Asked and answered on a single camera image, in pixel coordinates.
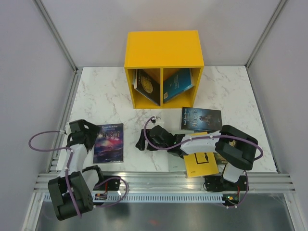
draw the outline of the yellow book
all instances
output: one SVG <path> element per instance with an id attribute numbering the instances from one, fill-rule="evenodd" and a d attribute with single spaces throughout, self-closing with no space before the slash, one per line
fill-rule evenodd
<path id="1" fill-rule="evenodd" d="M 207 134 L 207 132 L 195 133 L 195 135 Z M 184 156 L 188 177 L 200 177 L 218 174 L 214 153 L 194 153 Z"/>

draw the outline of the white vent strip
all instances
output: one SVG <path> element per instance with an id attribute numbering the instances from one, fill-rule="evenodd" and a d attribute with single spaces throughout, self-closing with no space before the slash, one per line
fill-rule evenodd
<path id="1" fill-rule="evenodd" d="M 93 202 L 103 202 L 94 200 L 95 193 L 92 193 Z M 109 193 L 104 202 L 112 203 L 120 199 L 117 193 Z M 51 202 L 49 193 L 45 194 L 44 201 Z M 128 193 L 121 201 L 123 203 L 222 203 L 222 194 L 167 194 L 167 193 Z"/>

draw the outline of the yellow box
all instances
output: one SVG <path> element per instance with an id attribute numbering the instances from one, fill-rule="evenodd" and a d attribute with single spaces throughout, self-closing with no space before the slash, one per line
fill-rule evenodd
<path id="1" fill-rule="evenodd" d="M 197 30 L 129 32 L 125 72 L 134 108 L 193 107 L 204 67 Z M 191 68 L 194 87 L 163 103 L 163 82 L 180 68 Z M 160 84 L 160 106 L 141 95 L 132 85 L 134 69 L 144 69 Z"/>

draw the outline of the marble tabletop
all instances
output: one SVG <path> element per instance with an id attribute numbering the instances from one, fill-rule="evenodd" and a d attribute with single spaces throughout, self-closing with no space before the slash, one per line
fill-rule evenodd
<path id="1" fill-rule="evenodd" d="M 264 156 L 254 162 L 252 172 L 276 172 L 244 66 L 206 66 L 194 107 L 221 110 L 223 124 L 232 125 L 259 141 Z M 168 172 L 166 151 L 139 151 L 135 144 L 149 117 L 161 117 L 159 124 L 172 132 L 180 129 L 180 114 L 181 109 L 133 109 L 123 67 L 85 67 L 69 120 L 85 119 L 97 125 L 124 124 L 124 162 L 100 164 L 103 171 Z M 65 155 L 65 151 L 60 153 L 57 170 L 61 170 Z M 84 167 L 91 166 L 92 161 L 93 151 Z"/>

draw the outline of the bookshelf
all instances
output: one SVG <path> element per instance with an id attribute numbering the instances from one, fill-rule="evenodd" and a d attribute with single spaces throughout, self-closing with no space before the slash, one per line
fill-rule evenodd
<path id="1" fill-rule="evenodd" d="M 199 34 L 196 30 L 128 33 L 124 68 L 133 107 L 136 109 L 193 107 L 203 67 Z M 163 103 L 163 82 L 180 68 L 192 69 L 194 87 Z M 143 69 L 160 84 L 160 106 L 134 89 L 134 69 Z"/>

